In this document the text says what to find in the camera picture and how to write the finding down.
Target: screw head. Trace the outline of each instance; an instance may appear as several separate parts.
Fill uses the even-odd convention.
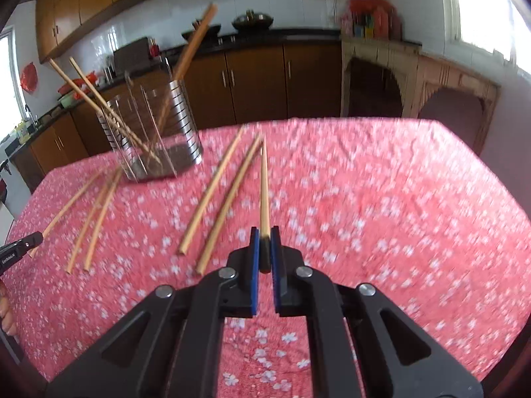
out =
[[[224,280],[228,280],[236,276],[236,271],[233,268],[227,266],[225,268],[221,268],[218,274]]]
[[[369,283],[363,283],[359,285],[359,292],[363,296],[373,296],[376,293],[376,288]]]
[[[299,266],[296,270],[295,270],[295,273],[301,277],[301,278],[308,278],[308,277],[311,277],[312,274],[313,274],[313,269],[310,268],[309,266]]]
[[[158,286],[155,289],[155,295],[157,295],[160,299],[169,298],[173,294],[173,288],[172,286],[169,286],[168,284],[164,284],[163,286]]]

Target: white flower pattern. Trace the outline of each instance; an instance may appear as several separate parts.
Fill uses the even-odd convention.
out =
[[[9,241],[45,229],[90,175],[107,169],[38,255],[25,256],[2,277],[15,312],[24,313],[19,328],[27,357],[48,380],[160,284],[180,289],[198,283],[194,267],[200,238],[190,255],[174,253],[236,130],[201,133],[203,162],[177,178],[141,184],[124,178],[89,273],[78,262],[66,275],[64,265],[115,158],[105,154],[46,175]],[[271,221],[285,223],[282,241],[300,249],[307,264],[335,282],[355,287],[373,281],[478,379],[484,378],[531,308],[531,225],[496,176],[435,122],[249,124],[200,233],[209,231],[246,146],[258,133],[267,137]],[[259,211],[259,184],[255,160],[207,272],[224,266],[231,251],[248,243],[250,216]],[[311,396],[304,320],[274,313],[269,283],[261,284],[259,301],[256,318],[226,319],[219,396]]]

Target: window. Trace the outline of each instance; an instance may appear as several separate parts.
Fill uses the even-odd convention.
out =
[[[0,141],[22,121],[22,99],[15,65],[13,29],[0,34]]]
[[[525,0],[445,0],[447,38],[469,43],[531,73],[531,10]]]

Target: plastic bag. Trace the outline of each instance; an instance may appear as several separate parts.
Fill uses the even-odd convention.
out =
[[[37,69],[35,64],[30,62],[23,70],[20,76],[20,86],[30,94],[33,94],[37,87]]]

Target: bamboo chopstick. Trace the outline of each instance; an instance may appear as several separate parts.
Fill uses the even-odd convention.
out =
[[[202,20],[201,25],[199,25],[198,29],[194,31],[192,34],[192,38],[188,42],[188,44],[185,46],[184,50],[181,53],[181,56],[179,57],[179,60],[177,61],[177,64],[175,65],[175,70],[173,74],[173,80],[174,81],[182,81],[184,79],[184,76],[186,75],[188,68],[190,67],[190,64],[192,63],[192,60],[194,58],[195,53],[197,52],[197,49],[199,48],[199,45],[203,41],[203,38],[209,28],[210,22],[214,19],[214,16],[218,12],[218,7],[215,4],[209,4],[209,6],[206,8]],[[164,125],[166,124],[166,119],[168,118],[170,109],[170,96],[166,95],[166,98],[164,99],[164,102],[161,107],[160,116],[157,121],[157,127],[159,131],[162,133],[162,130],[164,129]],[[157,140],[156,133],[153,136],[153,139],[151,140],[151,146],[155,144]]]
[[[92,221],[92,216],[94,215],[96,210],[102,206],[101,203],[102,203],[103,197],[108,192],[108,189],[111,185],[114,175],[115,173],[113,172],[111,173],[111,175],[108,176],[107,180],[105,181],[104,185],[102,186],[101,190],[98,193],[98,197],[96,198],[96,201],[92,205],[89,215],[87,215],[87,219],[85,220],[85,223],[83,224],[83,227],[81,228],[81,231],[79,232],[78,239],[75,242],[74,249],[72,250],[72,254],[70,255],[70,260],[68,261],[68,265],[66,267],[66,272],[69,274],[72,273],[72,270],[74,268],[75,259],[78,256],[79,248],[81,247],[81,244],[83,243],[83,238],[85,236],[85,233],[87,233],[90,222]]]
[[[214,222],[214,225],[212,226],[212,229],[210,230],[210,233],[208,235],[208,239],[206,240],[206,243],[204,245],[201,258],[199,259],[199,262],[197,263],[197,267],[195,269],[201,275],[204,274],[204,270],[206,269],[206,265],[210,260],[212,250],[214,250],[214,244],[218,239],[219,232],[221,231],[221,227],[223,226],[223,223],[225,221],[225,217],[227,216],[229,208],[232,205],[232,202],[234,200],[234,197],[236,196],[238,188],[240,187],[243,177],[245,176],[245,173],[247,172],[247,169],[251,164],[251,160],[253,160],[254,153],[257,151],[261,142],[262,136],[258,135],[256,136],[256,138],[254,138],[254,142],[248,149],[247,154],[245,155],[245,158],[243,159],[243,162],[240,165],[240,168],[238,169],[238,173],[236,174],[234,181],[230,186],[229,192],[227,193],[227,197],[225,198],[223,205],[219,210],[218,216],[216,217],[216,221]]]
[[[267,183],[266,138],[262,142],[262,174],[260,184],[260,272],[271,272],[271,225],[269,223],[269,184]]]
[[[96,113],[101,116],[102,118],[105,118],[105,114],[103,113],[102,109],[94,102],[94,100],[92,100],[90,97],[88,97],[88,95],[86,95],[83,90],[78,87],[72,79],[70,79],[68,77],[68,75],[63,71],[61,70],[61,68],[57,65],[57,63],[52,60],[50,58],[50,65],[55,69],[55,71],[59,74],[59,76],[61,76],[65,82],[67,84],[69,84],[72,89],[77,92],[82,98],[83,100],[85,100],[95,111]],[[111,125],[114,129],[118,130],[123,136],[126,136],[128,138],[131,139],[131,142],[134,143],[134,144],[138,144],[138,146],[146,153],[148,154],[150,157],[154,158],[158,163],[161,163],[160,159],[155,155],[153,154],[153,151],[151,151],[143,142],[140,142],[138,143],[135,139],[138,139],[138,137],[136,138],[133,138],[131,137],[131,133],[136,136],[134,134],[134,132],[129,129],[129,127],[123,123],[123,121],[121,122],[121,124],[123,124],[123,126],[121,126],[120,124],[117,124],[115,121],[113,121],[111,118],[107,119],[109,125]]]
[[[78,200],[85,191],[90,187],[90,185],[93,183],[93,181],[99,177],[102,172],[104,172],[105,169],[102,169],[98,172],[96,172],[94,175],[90,177],[90,179],[84,184],[83,187],[81,187],[78,192],[71,197],[71,199],[66,203],[65,206],[58,212],[58,214],[54,217],[54,219],[50,222],[50,224],[46,227],[44,232],[42,233],[42,237],[45,238],[48,236],[48,234],[51,232],[51,230],[54,228],[54,226],[57,224],[57,222],[61,219],[61,217],[70,209],[70,207],[74,204],[76,200]],[[33,256],[37,253],[39,247],[35,247],[33,250],[30,251],[30,257],[33,258]]]
[[[92,231],[92,238],[90,240],[89,249],[87,250],[87,256],[85,258],[85,271],[90,270],[90,265],[92,263],[92,257],[94,255],[94,249],[96,248],[96,243],[99,238],[99,232],[100,228],[102,227],[103,220],[105,218],[105,215],[107,214],[107,208],[111,204],[111,200],[113,199],[114,191],[116,190],[116,186],[118,185],[118,182],[120,181],[122,169],[119,168],[112,180],[111,186],[109,190],[107,191],[107,196],[105,197],[105,202],[102,206],[102,210],[100,211],[100,215],[98,216],[98,219],[96,221],[96,224],[94,225],[94,231]]]
[[[206,187],[206,190],[203,193],[203,197],[201,198],[201,202],[199,202],[199,204],[197,205],[194,211],[194,215],[192,215],[192,219],[188,223],[187,230],[186,232],[184,232],[181,245],[179,246],[179,252],[181,252],[182,254],[186,254],[188,251],[190,243],[192,242],[192,239],[195,235],[195,231],[197,230],[197,226],[199,225],[199,222],[201,221],[201,217],[203,216],[204,210],[206,209],[206,206],[212,199],[214,190],[216,190],[219,184],[219,180],[221,179],[223,172],[225,172],[225,168],[227,167],[230,161],[230,158],[232,157],[234,150],[236,149],[236,146],[240,142],[240,139],[242,137],[242,132],[243,132],[243,126],[240,127],[233,141],[230,143],[227,150],[225,150],[225,154],[223,158],[221,159],[221,161],[219,162],[216,173],[212,177],[208,187]]]
[[[142,140],[136,135],[136,133],[131,130],[128,125],[126,123],[124,123],[124,121],[121,120],[120,116],[112,109],[112,107],[110,107],[107,102],[105,101],[105,99],[102,97],[102,95],[98,92],[98,90],[94,87],[94,85],[92,85],[92,83],[89,81],[89,79],[84,75],[83,71],[81,70],[81,68],[78,66],[78,64],[75,62],[75,60],[70,57],[70,64],[72,64],[72,66],[74,67],[75,71],[78,72],[78,75],[81,77],[81,79],[83,79],[83,81],[86,83],[86,85],[89,87],[89,90],[92,91],[92,94],[94,94],[94,97],[96,97],[98,99],[98,101],[100,102],[100,104],[103,106],[103,108],[109,113],[111,114],[111,116],[118,122],[119,125],[121,125],[124,130],[127,132],[128,134],[128,137],[129,138],[132,138],[134,142],[136,142],[138,145],[142,146],[143,145],[143,142]],[[150,151],[145,151],[145,152],[149,152],[151,156],[154,156],[158,163],[160,163],[160,160],[158,159],[158,157],[156,157],[153,152],[150,152]]]

